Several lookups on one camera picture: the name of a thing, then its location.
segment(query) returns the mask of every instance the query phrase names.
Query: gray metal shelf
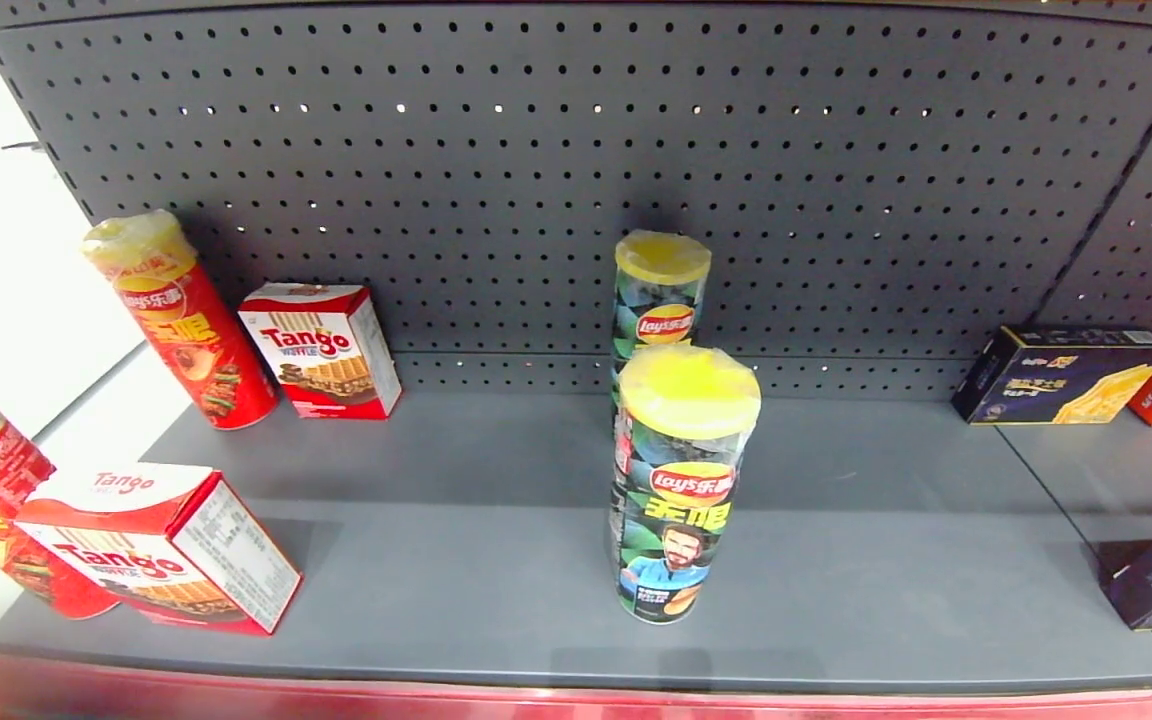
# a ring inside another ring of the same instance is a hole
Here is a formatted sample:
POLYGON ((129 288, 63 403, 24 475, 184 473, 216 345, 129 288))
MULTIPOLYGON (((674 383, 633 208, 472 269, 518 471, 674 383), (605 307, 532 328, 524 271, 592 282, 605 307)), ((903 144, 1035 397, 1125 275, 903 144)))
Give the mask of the gray metal shelf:
POLYGON ((617 606, 596 395, 415 392, 388 424, 238 433, 189 411, 147 458, 223 468, 306 570, 274 638, 74 626, 22 600, 0 651, 298 679, 858 694, 1152 687, 1152 635, 1002 437, 947 406, 771 400, 684 623, 617 606))
POLYGON ((1149 425, 1126 411, 1108 425, 1002 433, 1107 564, 1129 559, 1128 543, 1152 539, 1149 425))

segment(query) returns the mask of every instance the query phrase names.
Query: wafer image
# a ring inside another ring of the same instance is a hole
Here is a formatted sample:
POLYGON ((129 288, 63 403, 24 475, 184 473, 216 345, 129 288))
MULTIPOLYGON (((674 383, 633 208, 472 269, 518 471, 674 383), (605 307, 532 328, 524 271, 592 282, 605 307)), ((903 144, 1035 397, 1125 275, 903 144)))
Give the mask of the wafer image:
POLYGON ((1149 381, 1149 376, 1152 376, 1151 365, 1137 365, 1105 376, 1092 389, 1066 402, 1052 423, 1108 423, 1128 404, 1128 400, 1132 400, 1135 392, 1149 381))
POLYGON ((197 579, 194 583, 177 583, 169 585, 152 585, 152 588, 128 588, 127 585, 105 579, 105 589, 123 597, 136 598, 143 602, 150 602, 168 611, 183 612, 183 614, 207 620, 210 623, 233 623, 233 621, 247 617, 238 606, 230 602, 228 597, 217 585, 197 579))
POLYGON ((280 369, 279 381, 326 393, 347 404, 359 406, 376 400, 376 384, 371 381, 367 364, 361 355, 312 367, 287 364, 280 369))

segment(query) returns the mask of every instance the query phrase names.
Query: nutrition label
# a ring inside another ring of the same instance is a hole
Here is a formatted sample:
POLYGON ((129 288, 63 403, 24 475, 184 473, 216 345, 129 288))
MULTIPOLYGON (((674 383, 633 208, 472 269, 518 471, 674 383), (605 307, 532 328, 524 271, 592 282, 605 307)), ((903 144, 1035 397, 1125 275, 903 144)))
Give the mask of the nutrition label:
POLYGON ((175 544, 257 624, 273 632, 300 575, 228 484, 215 486, 175 544))

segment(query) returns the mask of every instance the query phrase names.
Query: lay's stax can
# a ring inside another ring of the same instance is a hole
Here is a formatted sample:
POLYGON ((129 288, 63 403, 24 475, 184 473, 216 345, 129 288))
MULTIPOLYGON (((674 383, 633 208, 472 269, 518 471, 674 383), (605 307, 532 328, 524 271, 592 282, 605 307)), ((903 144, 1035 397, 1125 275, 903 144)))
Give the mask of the lay's stax can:
POLYGON ((616 244, 616 320, 612 324, 612 400, 637 348, 690 343, 708 274, 710 251, 685 236, 631 232, 616 244))
POLYGON ((691 609, 718 552, 761 393, 721 350, 660 344, 621 373, 612 547, 621 605, 667 624, 691 609))

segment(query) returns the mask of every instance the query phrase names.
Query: white wall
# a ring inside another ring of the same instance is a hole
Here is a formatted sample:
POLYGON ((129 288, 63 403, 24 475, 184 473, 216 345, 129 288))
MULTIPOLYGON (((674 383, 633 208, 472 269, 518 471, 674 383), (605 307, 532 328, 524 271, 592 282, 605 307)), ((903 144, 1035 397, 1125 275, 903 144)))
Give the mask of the white wall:
MULTIPOLYGON (((22 141, 33 129, 0 77, 0 147, 22 141)), ((28 434, 141 341, 78 256, 88 227, 45 154, 0 150, 0 410, 28 434)))

